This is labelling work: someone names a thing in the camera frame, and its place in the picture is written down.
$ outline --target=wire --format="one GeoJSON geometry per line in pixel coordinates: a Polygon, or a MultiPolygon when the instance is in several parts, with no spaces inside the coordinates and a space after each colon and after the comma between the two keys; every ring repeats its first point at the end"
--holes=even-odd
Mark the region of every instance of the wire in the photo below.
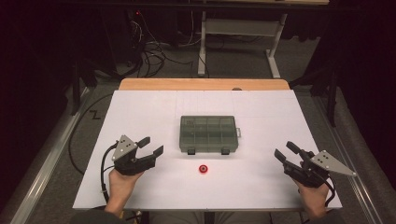
{"type": "Polygon", "coordinates": [[[180,45],[180,46],[189,46],[191,44],[193,35],[194,35],[194,17],[193,17],[192,11],[191,11],[191,35],[190,35],[190,40],[189,40],[189,42],[187,44],[183,44],[183,45],[180,45]]]}
{"type": "Polygon", "coordinates": [[[113,168],[114,165],[107,167],[103,172],[106,172],[108,169],[113,168]]]}
{"type": "Polygon", "coordinates": [[[119,143],[119,141],[117,141],[113,146],[109,147],[109,148],[106,150],[106,152],[105,152],[105,154],[103,155],[103,158],[102,158],[102,164],[101,164],[101,166],[100,166],[100,182],[101,182],[101,186],[102,186],[102,193],[103,193],[103,196],[105,197],[106,203],[108,203],[108,193],[107,193],[107,188],[106,188],[105,178],[104,178],[104,173],[105,173],[105,170],[104,170],[104,169],[105,169],[105,160],[106,160],[107,154],[108,154],[111,150],[113,150],[114,148],[116,148],[118,143],[119,143]]]}
{"type": "Polygon", "coordinates": [[[299,212],[300,215],[300,223],[304,223],[303,213],[299,212]]]}
{"type": "Polygon", "coordinates": [[[272,218],[272,213],[269,212],[268,215],[270,217],[270,224],[274,224],[274,221],[273,221],[273,218],[272,218]]]}
{"type": "Polygon", "coordinates": [[[206,37],[206,39],[207,39],[208,37],[210,37],[210,36],[215,37],[215,38],[221,40],[221,46],[220,46],[220,47],[216,47],[216,48],[215,48],[215,47],[210,47],[210,46],[205,46],[207,49],[223,49],[223,48],[224,48],[224,46],[225,46],[225,40],[224,40],[224,36],[223,36],[223,35],[208,35],[208,36],[206,37]]]}
{"type": "Polygon", "coordinates": [[[183,44],[183,45],[178,45],[178,46],[179,46],[180,48],[184,48],[184,47],[188,47],[188,46],[193,46],[193,45],[198,44],[200,41],[201,41],[201,38],[199,38],[198,40],[196,40],[196,41],[193,42],[193,43],[190,43],[190,44],[183,44]]]}
{"type": "Polygon", "coordinates": [[[71,150],[71,144],[72,144],[72,141],[73,141],[74,134],[75,134],[76,129],[77,129],[78,125],[80,124],[81,120],[84,118],[85,114],[87,114],[87,112],[90,111],[90,109],[91,109],[94,105],[96,105],[97,103],[99,103],[99,102],[102,101],[103,99],[107,98],[108,96],[112,96],[112,95],[113,95],[113,93],[108,94],[108,95],[105,95],[105,96],[99,98],[98,100],[96,100],[95,102],[93,102],[93,103],[82,113],[82,115],[78,118],[78,121],[76,122],[76,125],[75,125],[75,127],[73,128],[73,130],[72,130],[72,132],[71,132],[71,134],[70,134],[69,142],[68,142],[68,144],[67,144],[67,150],[68,150],[68,153],[69,153],[69,158],[70,158],[70,161],[72,162],[73,167],[74,167],[80,174],[82,174],[82,175],[84,175],[84,172],[82,172],[81,169],[79,169],[78,166],[76,165],[76,163],[75,163],[75,161],[74,161],[74,159],[73,159],[72,150],[71,150]]]}
{"type": "Polygon", "coordinates": [[[261,40],[261,39],[263,39],[263,36],[262,35],[256,35],[256,36],[254,36],[251,40],[243,40],[243,39],[237,39],[237,38],[233,38],[233,36],[239,36],[239,35],[231,35],[231,36],[224,36],[223,38],[225,38],[225,39],[229,39],[229,40],[233,40],[233,41],[236,41],[236,42],[242,42],[242,43],[253,43],[253,42],[256,42],[256,41],[258,41],[258,40],[261,40]]]}
{"type": "Polygon", "coordinates": [[[134,215],[133,216],[131,216],[131,217],[127,217],[127,218],[125,218],[125,220],[126,221],[129,221],[129,220],[131,220],[131,219],[135,219],[136,220],[136,222],[137,222],[137,224],[139,224],[140,223],[140,220],[139,220],[139,218],[140,217],[142,217],[142,215],[140,214],[140,215],[138,215],[136,212],[133,212],[134,213],[134,215]]]}
{"type": "Polygon", "coordinates": [[[190,62],[178,62],[176,60],[170,59],[169,57],[166,56],[166,54],[163,52],[163,49],[161,48],[161,43],[157,42],[147,42],[145,50],[143,51],[143,54],[145,56],[144,63],[148,65],[148,70],[145,75],[142,77],[153,77],[158,74],[158,72],[163,69],[165,62],[169,61],[172,63],[179,63],[179,64],[189,64],[190,65],[190,76],[191,76],[191,70],[192,70],[192,65],[193,61],[190,62]],[[152,66],[157,66],[155,70],[151,70],[152,66]]]}
{"type": "Polygon", "coordinates": [[[143,23],[145,23],[146,30],[147,30],[148,33],[151,35],[151,37],[154,39],[154,41],[158,43],[158,41],[155,39],[154,35],[149,31],[149,27],[148,27],[148,25],[146,24],[146,20],[145,20],[145,17],[143,16],[142,12],[141,12],[140,10],[137,10],[137,11],[139,12],[139,15],[142,17],[143,23]]]}
{"type": "Polygon", "coordinates": [[[199,58],[199,60],[200,60],[200,61],[204,64],[204,66],[205,66],[205,70],[206,70],[206,73],[207,73],[207,78],[210,78],[209,70],[207,69],[206,63],[205,63],[204,60],[201,58],[201,55],[198,54],[198,58],[199,58]]]}
{"type": "Polygon", "coordinates": [[[321,179],[324,184],[327,185],[327,187],[329,188],[329,190],[332,192],[332,195],[329,197],[328,200],[326,200],[325,202],[325,207],[327,207],[329,205],[329,203],[332,201],[332,199],[335,197],[335,181],[332,179],[331,176],[329,176],[330,180],[332,181],[333,187],[329,184],[329,182],[327,182],[321,175],[319,175],[317,172],[312,171],[312,174],[314,174],[317,178],[321,179]]]}
{"type": "Polygon", "coordinates": [[[331,202],[332,201],[332,199],[335,197],[335,182],[334,182],[334,180],[332,179],[332,177],[330,176],[330,180],[332,181],[332,185],[333,185],[333,188],[332,188],[332,186],[329,184],[329,182],[325,182],[325,184],[327,185],[327,187],[329,187],[329,189],[330,189],[330,191],[332,192],[332,196],[330,196],[329,197],[329,199],[326,201],[326,203],[324,204],[326,207],[329,205],[329,202],[331,202]]]}
{"type": "Polygon", "coordinates": [[[138,43],[140,43],[140,41],[142,41],[142,35],[143,35],[142,27],[139,25],[139,23],[137,23],[135,21],[130,21],[130,23],[132,23],[132,24],[134,24],[136,26],[136,28],[134,29],[134,36],[136,35],[137,28],[139,28],[139,41],[138,41],[138,43]]]}

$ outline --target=forearm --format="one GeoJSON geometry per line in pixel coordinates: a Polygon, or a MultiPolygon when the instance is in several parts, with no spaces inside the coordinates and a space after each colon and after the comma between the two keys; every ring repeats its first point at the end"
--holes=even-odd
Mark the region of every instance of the forearm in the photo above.
{"type": "Polygon", "coordinates": [[[318,207],[306,207],[305,212],[308,214],[310,220],[316,220],[327,215],[324,204],[318,207]]]}
{"type": "Polygon", "coordinates": [[[345,224],[338,210],[328,212],[324,217],[310,220],[307,224],[345,224]]]}
{"type": "Polygon", "coordinates": [[[88,210],[86,212],[77,213],[70,219],[70,224],[127,224],[124,220],[114,216],[103,210],[88,210]]]}
{"type": "Polygon", "coordinates": [[[116,217],[120,217],[120,214],[127,202],[127,199],[117,199],[112,198],[108,200],[108,203],[105,207],[105,211],[111,214],[114,214],[116,217]]]}

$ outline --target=black cable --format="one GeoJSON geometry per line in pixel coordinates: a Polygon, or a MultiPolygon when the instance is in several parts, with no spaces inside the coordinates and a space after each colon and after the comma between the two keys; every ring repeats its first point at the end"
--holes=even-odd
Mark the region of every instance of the black cable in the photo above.
{"type": "Polygon", "coordinates": [[[317,178],[321,179],[324,184],[327,185],[327,187],[329,188],[329,190],[332,192],[332,195],[329,197],[328,200],[326,200],[324,206],[327,207],[329,205],[329,203],[332,201],[332,199],[335,197],[335,182],[332,179],[331,176],[329,176],[330,180],[332,181],[332,184],[334,185],[334,188],[329,184],[329,182],[327,182],[321,175],[319,175],[317,172],[313,171],[312,174],[314,174],[317,178]]]}
{"type": "Polygon", "coordinates": [[[113,168],[114,165],[107,167],[103,172],[106,172],[108,169],[113,168]]]}
{"type": "Polygon", "coordinates": [[[181,43],[182,39],[180,39],[177,42],[177,47],[178,48],[186,48],[186,47],[190,47],[190,46],[196,46],[199,42],[201,42],[201,36],[197,35],[196,37],[194,36],[191,43],[190,44],[183,44],[181,43]]]}
{"type": "Polygon", "coordinates": [[[332,186],[327,181],[325,182],[327,187],[329,187],[330,191],[332,192],[332,195],[329,197],[329,199],[324,204],[326,207],[329,205],[329,202],[331,202],[332,199],[335,197],[335,182],[334,182],[334,180],[332,179],[331,176],[330,176],[330,180],[332,181],[332,185],[334,186],[334,188],[332,188],[332,186]]]}
{"type": "Polygon", "coordinates": [[[140,69],[141,69],[142,67],[139,67],[139,70],[137,71],[137,74],[136,74],[136,77],[139,77],[139,75],[140,75],[140,69]]]}
{"type": "Polygon", "coordinates": [[[226,35],[223,38],[229,39],[229,40],[232,40],[232,41],[235,41],[235,42],[242,42],[242,43],[253,43],[253,42],[256,42],[258,40],[263,39],[262,35],[256,35],[255,37],[253,37],[250,40],[237,39],[237,38],[233,38],[233,36],[235,36],[235,35],[231,35],[231,36],[226,35]]]}
{"type": "Polygon", "coordinates": [[[134,215],[133,216],[131,216],[131,217],[127,217],[127,218],[125,218],[125,220],[126,221],[129,221],[129,220],[131,220],[131,219],[135,219],[136,220],[136,223],[137,224],[139,224],[140,223],[140,217],[142,217],[142,215],[140,214],[140,215],[138,215],[136,212],[133,212],[134,213],[134,215]]]}
{"type": "Polygon", "coordinates": [[[272,213],[270,212],[270,213],[268,213],[269,214],[269,216],[270,216],[270,224],[274,224],[274,221],[273,221],[273,218],[272,218],[272,213]]]}
{"type": "Polygon", "coordinates": [[[147,42],[145,49],[143,51],[143,55],[145,56],[144,63],[148,65],[148,70],[145,75],[142,77],[154,77],[157,75],[161,69],[163,69],[165,65],[165,61],[170,61],[172,63],[179,63],[179,64],[189,64],[190,65],[190,76],[191,76],[191,70],[192,70],[192,65],[193,61],[187,62],[187,63],[182,63],[178,62],[176,60],[170,59],[169,57],[166,56],[166,54],[163,52],[163,49],[161,48],[161,43],[158,42],[147,42]],[[155,70],[151,70],[152,66],[157,66],[155,70]]]}
{"type": "Polygon", "coordinates": [[[106,189],[105,178],[104,178],[105,160],[106,160],[106,156],[107,156],[108,152],[110,152],[111,150],[116,148],[118,143],[119,143],[119,141],[117,141],[113,146],[111,146],[110,148],[108,148],[106,150],[106,152],[102,158],[102,164],[100,166],[100,182],[101,182],[101,186],[102,186],[102,193],[103,193],[103,196],[105,197],[106,203],[108,203],[108,192],[106,189]]]}
{"type": "Polygon", "coordinates": [[[189,45],[191,43],[193,35],[194,35],[194,16],[193,16],[193,11],[191,11],[191,35],[190,35],[189,42],[185,45],[189,45]]]}
{"type": "Polygon", "coordinates": [[[300,223],[305,223],[303,213],[299,212],[298,214],[300,215],[300,223]]]}
{"type": "Polygon", "coordinates": [[[87,114],[87,112],[90,111],[90,109],[91,109],[94,105],[96,105],[98,102],[100,102],[101,100],[107,98],[108,96],[112,96],[112,95],[113,95],[113,93],[108,94],[108,95],[105,95],[105,96],[99,98],[98,100],[96,100],[95,102],[93,102],[93,103],[82,113],[82,115],[78,118],[78,121],[76,122],[76,125],[74,126],[74,128],[73,128],[73,130],[72,130],[72,132],[71,132],[71,134],[70,134],[69,142],[68,142],[68,144],[67,144],[67,150],[68,150],[68,153],[69,153],[69,158],[70,158],[70,161],[72,162],[73,167],[74,167],[80,174],[82,174],[82,175],[84,175],[84,172],[82,172],[82,171],[77,167],[76,163],[75,163],[74,160],[73,160],[72,149],[71,149],[71,144],[72,144],[73,136],[74,136],[74,134],[75,134],[75,132],[76,132],[76,129],[77,129],[78,125],[80,124],[81,120],[84,118],[85,114],[87,114]]]}
{"type": "Polygon", "coordinates": [[[110,75],[110,77],[114,77],[115,79],[117,79],[119,81],[121,81],[124,78],[128,77],[129,75],[132,75],[135,72],[139,71],[140,67],[143,65],[141,52],[143,51],[143,48],[145,47],[146,42],[145,42],[145,40],[142,39],[143,34],[142,34],[142,30],[141,30],[140,25],[137,22],[135,22],[135,21],[130,21],[130,23],[131,22],[136,26],[135,30],[137,29],[137,26],[139,27],[139,40],[137,41],[136,44],[133,44],[134,45],[134,54],[131,57],[131,63],[134,64],[133,68],[131,68],[129,71],[125,72],[124,74],[119,74],[118,71],[105,69],[100,64],[96,64],[94,62],[91,62],[90,60],[87,60],[88,63],[90,63],[94,67],[99,68],[100,70],[104,71],[106,74],[110,75]]]}
{"type": "Polygon", "coordinates": [[[217,48],[210,47],[210,46],[205,46],[205,47],[206,47],[207,49],[223,49],[224,46],[225,46],[224,36],[222,36],[222,35],[211,35],[211,36],[220,39],[220,40],[221,40],[221,46],[220,46],[220,47],[217,47],[217,48]]]}
{"type": "Polygon", "coordinates": [[[95,75],[95,77],[98,77],[98,78],[102,78],[102,79],[105,79],[105,80],[111,80],[113,77],[112,76],[108,76],[107,74],[105,74],[105,76],[104,75],[100,75],[100,74],[98,74],[98,73],[94,73],[94,75],[95,75]]]}
{"type": "Polygon", "coordinates": [[[198,58],[199,58],[199,60],[200,60],[200,61],[204,64],[204,66],[205,66],[205,71],[206,71],[206,73],[207,73],[207,78],[210,78],[209,70],[207,69],[206,63],[204,62],[204,60],[202,60],[201,55],[198,54],[198,58]]]}

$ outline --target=red object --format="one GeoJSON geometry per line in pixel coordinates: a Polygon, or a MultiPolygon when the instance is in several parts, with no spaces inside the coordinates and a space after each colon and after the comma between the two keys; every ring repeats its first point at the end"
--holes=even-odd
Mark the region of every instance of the red object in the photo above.
{"type": "Polygon", "coordinates": [[[201,172],[201,174],[205,174],[207,172],[207,166],[200,165],[199,172],[201,172]]]}

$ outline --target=power cord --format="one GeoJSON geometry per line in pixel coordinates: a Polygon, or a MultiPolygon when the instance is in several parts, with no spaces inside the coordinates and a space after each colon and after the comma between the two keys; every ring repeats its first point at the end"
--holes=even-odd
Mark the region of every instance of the power cord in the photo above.
{"type": "Polygon", "coordinates": [[[321,179],[324,184],[327,185],[327,187],[329,188],[330,192],[332,193],[332,195],[329,197],[329,199],[326,200],[325,202],[325,207],[327,207],[329,205],[329,203],[332,201],[332,199],[335,197],[335,181],[332,179],[331,176],[329,176],[330,180],[332,181],[332,185],[333,187],[329,184],[329,182],[327,182],[321,175],[319,175],[317,172],[313,171],[312,174],[314,174],[317,178],[321,179]]]}
{"type": "Polygon", "coordinates": [[[262,36],[262,35],[256,35],[256,36],[253,36],[253,38],[250,40],[243,40],[243,39],[233,38],[233,36],[241,36],[241,35],[225,35],[223,38],[229,39],[229,40],[232,40],[235,42],[242,42],[242,43],[253,43],[253,42],[259,41],[264,38],[264,36],[262,36]]]}
{"type": "Polygon", "coordinates": [[[75,132],[76,132],[76,129],[77,129],[78,125],[80,124],[80,122],[81,122],[81,120],[84,118],[84,116],[87,114],[87,112],[90,111],[91,108],[92,108],[94,105],[96,105],[97,103],[99,103],[99,102],[102,101],[103,99],[107,98],[108,96],[112,96],[112,95],[113,95],[112,93],[111,93],[111,94],[108,94],[108,95],[105,95],[105,96],[99,98],[98,100],[96,100],[95,102],[93,102],[93,103],[82,113],[82,115],[78,118],[78,121],[77,121],[75,127],[73,128],[73,130],[72,130],[72,132],[71,132],[71,134],[70,134],[69,142],[68,142],[68,144],[67,144],[67,150],[68,150],[68,153],[69,153],[69,158],[70,158],[70,161],[72,162],[73,167],[76,169],[76,171],[78,171],[78,172],[79,172],[80,174],[82,174],[82,175],[84,175],[84,172],[83,172],[81,169],[78,168],[78,166],[76,165],[76,163],[75,163],[75,161],[74,161],[74,159],[73,159],[73,155],[72,155],[71,144],[72,144],[72,142],[73,142],[73,137],[74,137],[74,135],[75,135],[75,132]]]}
{"type": "Polygon", "coordinates": [[[194,45],[195,43],[197,43],[197,42],[191,43],[193,35],[194,35],[194,17],[193,17],[193,13],[191,11],[191,35],[190,35],[190,40],[189,40],[189,42],[187,44],[181,44],[180,46],[181,47],[185,47],[185,46],[190,46],[190,45],[194,45]]]}
{"type": "Polygon", "coordinates": [[[107,154],[108,154],[111,150],[113,150],[114,148],[116,148],[118,143],[119,143],[119,141],[117,141],[113,146],[109,147],[109,148],[106,150],[105,154],[103,155],[102,163],[101,163],[101,166],[100,166],[100,182],[101,182],[101,187],[102,187],[102,193],[103,193],[103,196],[105,197],[106,203],[108,203],[108,192],[107,192],[107,188],[106,188],[106,184],[105,184],[105,177],[104,177],[104,173],[105,173],[105,160],[106,160],[107,154]]]}
{"type": "Polygon", "coordinates": [[[200,60],[200,61],[204,64],[204,66],[205,66],[205,71],[206,71],[206,73],[207,73],[207,78],[210,78],[209,70],[207,69],[206,63],[205,63],[204,60],[201,58],[201,55],[198,54],[198,58],[199,58],[199,60],[200,60]]]}
{"type": "Polygon", "coordinates": [[[129,220],[131,220],[131,219],[134,219],[134,220],[136,220],[136,223],[137,223],[137,224],[140,224],[140,218],[142,217],[142,214],[138,214],[138,213],[136,213],[136,212],[133,212],[133,213],[134,213],[133,216],[127,217],[127,218],[125,218],[125,220],[126,220],[126,221],[129,221],[129,220]]]}
{"type": "Polygon", "coordinates": [[[148,32],[149,36],[154,41],[154,42],[147,42],[145,45],[145,48],[143,49],[143,57],[145,58],[143,60],[143,62],[148,66],[148,70],[147,70],[146,74],[143,75],[142,77],[156,76],[160,72],[160,70],[163,69],[165,61],[170,61],[170,62],[179,63],[179,64],[189,64],[190,65],[190,73],[191,73],[193,61],[190,61],[187,63],[182,63],[182,62],[178,62],[176,60],[172,60],[172,59],[168,58],[166,56],[166,54],[163,52],[163,49],[161,48],[161,42],[157,41],[155,36],[149,30],[149,27],[146,24],[144,15],[142,14],[142,12],[140,10],[138,10],[138,13],[142,19],[142,22],[145,25],[146,31],[148,32]]]}

